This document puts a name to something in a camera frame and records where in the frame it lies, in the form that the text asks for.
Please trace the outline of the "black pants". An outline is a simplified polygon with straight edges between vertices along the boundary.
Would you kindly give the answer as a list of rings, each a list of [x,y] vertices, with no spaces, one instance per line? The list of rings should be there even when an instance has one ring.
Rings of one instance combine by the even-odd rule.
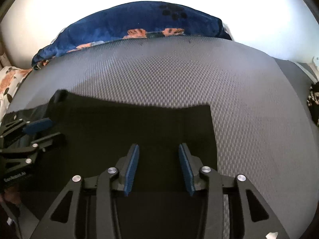
[[[19,185],[22,203],[36,216],[38,238],[199,238],[207,192],[190,194],[185,185],[179,146],[206,165],[215,165],[217,151],[210,108],[142,107],[57,91],[47,104],[7,114],[3,124],[48,118],[52,126],[27,134],[14,147],[57,133],[53,145],[39,153],[35,171]],[[72,184],[57,204],[73,175],[103,175],[125,157],[132,145],[140,156],[135,177],[124,192]]]

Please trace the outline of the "white floral pillow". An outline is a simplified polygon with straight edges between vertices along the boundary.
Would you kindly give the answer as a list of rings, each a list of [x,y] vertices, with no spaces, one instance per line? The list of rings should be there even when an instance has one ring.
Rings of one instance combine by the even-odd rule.
[[[32,69],[20,69],[14,66],[6,66],[1,69],[0,83],[0,118],[5,116],[13,97],[24,79],[29,75]]]

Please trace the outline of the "grey textured mattress cover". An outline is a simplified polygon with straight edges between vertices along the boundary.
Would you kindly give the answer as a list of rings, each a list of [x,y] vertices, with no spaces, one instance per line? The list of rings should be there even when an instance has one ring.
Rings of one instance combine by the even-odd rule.
[[[47,103],[59,89],[136,105],[208,104],[220,172],[246,173],[291,238],[310,225],[318,202],[317,128],[269,55],[209,37],[106,43],[31,72],[8,111]]]

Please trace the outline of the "black white patterned cloth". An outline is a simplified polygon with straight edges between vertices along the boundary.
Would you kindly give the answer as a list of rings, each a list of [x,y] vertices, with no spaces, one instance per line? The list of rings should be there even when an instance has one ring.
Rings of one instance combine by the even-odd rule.
[[[307,106],[310,111],[311,119],[319,127],[319,82],[311,84]]]

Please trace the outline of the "blue floral blanket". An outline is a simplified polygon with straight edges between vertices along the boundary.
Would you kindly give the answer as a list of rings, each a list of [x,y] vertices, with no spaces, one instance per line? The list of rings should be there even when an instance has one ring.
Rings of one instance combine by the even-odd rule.
[[[202,36],[231,40],[221,19],[184,5],[139,1],[95,12],[62,30],[31,61],[33,69],[92,46],[123,39]]]

